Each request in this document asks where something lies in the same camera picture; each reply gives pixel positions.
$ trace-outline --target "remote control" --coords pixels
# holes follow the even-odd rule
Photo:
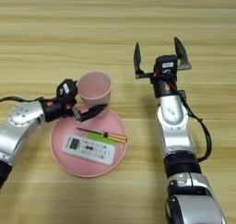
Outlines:
[[[82,136],[68,136],[63,151],[83,159],[112,165],[115,147]]]

